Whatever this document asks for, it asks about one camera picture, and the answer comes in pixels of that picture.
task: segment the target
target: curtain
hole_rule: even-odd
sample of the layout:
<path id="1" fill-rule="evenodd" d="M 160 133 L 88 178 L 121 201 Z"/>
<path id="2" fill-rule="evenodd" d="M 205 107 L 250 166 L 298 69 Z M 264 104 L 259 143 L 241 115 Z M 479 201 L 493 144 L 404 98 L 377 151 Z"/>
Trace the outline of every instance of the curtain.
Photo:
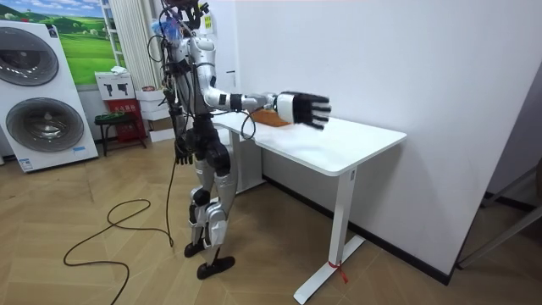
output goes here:
<path id="1" fill-rule="evenodd" d="M 134 88 L 160 85 L 160 64 L 153 62 L 148 55 L 147 43 L 154 35 L 151 31 L 151 1 L 148 0 L 109 0 L 113 20 L 119 35 L 120 46 L 126 69 L 132 75 Z M 153 39 L 151 54 L 159 54 L 158 44 Z"/>

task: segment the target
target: washing machine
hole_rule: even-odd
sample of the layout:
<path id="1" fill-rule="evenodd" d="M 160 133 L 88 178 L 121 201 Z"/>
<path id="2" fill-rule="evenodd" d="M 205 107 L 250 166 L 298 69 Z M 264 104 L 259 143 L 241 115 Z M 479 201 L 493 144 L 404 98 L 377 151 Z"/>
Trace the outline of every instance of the washing machine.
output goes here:
<path id="1" fill-rule="evenodd" d="M 97 157 L 50 25 L 0 20 L 0 125 L 24 172 Z"/>

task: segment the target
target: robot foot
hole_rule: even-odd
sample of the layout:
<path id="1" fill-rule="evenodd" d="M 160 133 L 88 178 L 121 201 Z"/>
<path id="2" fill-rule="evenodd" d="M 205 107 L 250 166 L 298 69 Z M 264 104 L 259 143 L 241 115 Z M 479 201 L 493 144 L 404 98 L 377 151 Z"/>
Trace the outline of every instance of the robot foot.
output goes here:
<path id="1" fill-rule="evenodd" d="M 221 273 L 230 269 L 235 264 L 235 258 L 226 257 L 226 258 L 216 258 L 211 266 L 207 266 L 206 263 L 203 263 L 197 269 L 197 278 L 199 280 L 205 280 L 211 275 Z"/>
<path id="2" fill-rule="evenodd" d="M 205 250 L 205 247 L 203 246 L 203 239 L 200 239 L 196 245 L 189 243 L 185 247 L 185 258 L 191 258 L 203 250 Z"/>

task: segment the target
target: desk top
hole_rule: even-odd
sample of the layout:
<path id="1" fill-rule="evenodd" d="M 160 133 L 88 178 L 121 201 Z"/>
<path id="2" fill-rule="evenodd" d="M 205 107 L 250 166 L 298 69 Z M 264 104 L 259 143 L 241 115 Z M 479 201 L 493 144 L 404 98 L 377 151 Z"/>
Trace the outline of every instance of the desk top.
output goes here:
<path id="1" fill-rule="evenodd" d="M 223 114 L 213 118 L 215 125 L 241 133 L 245 114 Z M 243 130 L 254 131 L 250 119 Z M 371 157 L 393 147 L 407 135 L 393 130 L 329 118 L 323 131 L 305 125 L 271 127 L 256 123 L 254 142 L 321 174 L 338 176 Z"/>

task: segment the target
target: landscape painting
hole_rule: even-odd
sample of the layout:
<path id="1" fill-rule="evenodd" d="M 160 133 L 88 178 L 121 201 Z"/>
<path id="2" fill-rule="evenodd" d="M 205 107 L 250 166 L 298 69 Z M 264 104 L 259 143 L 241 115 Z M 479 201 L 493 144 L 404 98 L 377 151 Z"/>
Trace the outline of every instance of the landscape painting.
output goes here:
<path id="1" fill-rule="evenodd" d="M 0 19 L 55 25 L 75 84 L 90 85 L 116 64 L 100 1 L 0 0 Z"/>

